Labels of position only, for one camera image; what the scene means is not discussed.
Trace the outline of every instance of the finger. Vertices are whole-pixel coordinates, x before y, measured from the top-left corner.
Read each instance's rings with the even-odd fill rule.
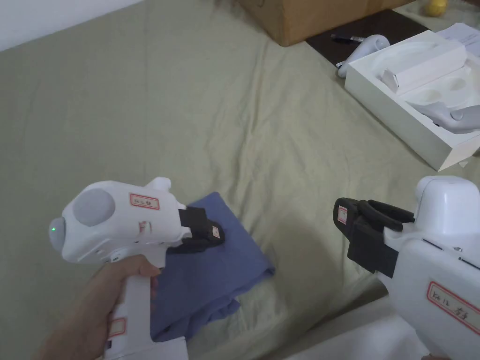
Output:
[[[151,278],[150,280],[150,288],[156,289],[158,287],[158,280],[156,277]]]
[[[133,275],[153,277],[160,274],[160,270],[150,264],[144,255],[130,256],[112,265],[118,268],[117,273],[122,279]]]

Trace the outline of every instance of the gripper handle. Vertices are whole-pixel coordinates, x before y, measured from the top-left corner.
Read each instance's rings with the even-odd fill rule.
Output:
[[[144,253],[153,265],[165,266],[166,249]],[[105,344],[105,360],[188,360],[184,337],[155,343],[150,337],[150,278],[131,276],[125,281],[123,293],[111,314]]]
[[[150,278],[131,276],[111,315],[104,358],[118,359],[154,345],[150,337]]]

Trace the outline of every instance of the black clip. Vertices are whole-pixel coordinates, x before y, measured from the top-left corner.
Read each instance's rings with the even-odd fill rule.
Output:
[[[208,248],[219,246],[225,242],[225,232],[215,221],[207,218],[205,209],[188,206],[179,209],[180,223],[192,231],[191,238],[182,239],[182,245],[169,248],[170,253],[204,252]]]
[[[375,200],[340,198],[333,220],[349,240],[348,258],[364,269],[392,278],[398,252],[384,242],[384,228],[402,231],[404,223],[415,221],[413,213]]]

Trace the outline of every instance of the white packaging box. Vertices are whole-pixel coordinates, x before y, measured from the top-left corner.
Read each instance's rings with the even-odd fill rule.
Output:
[[[480,147],[480,132],[453,134],[417,112],[407,100],[421,105],[443,101],[451,110],[480,104],[480,59],[467,53],[463,68],[401,95],[381,78],[387,67],[448,41],[425,31],[352,62],[345,81],[345,88],[358,101],[437,171],[472,156]]]

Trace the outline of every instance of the hand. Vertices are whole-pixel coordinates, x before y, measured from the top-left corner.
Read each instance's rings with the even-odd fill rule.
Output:
[[[123,282],[133,275],[152,278],[160,270],[143,255],[132,256],[103,266],[90,280],[73,312],[59,325],[41,349],[37,359],[93,360],[103,354],[108,337],[108,316],[122,291]]]

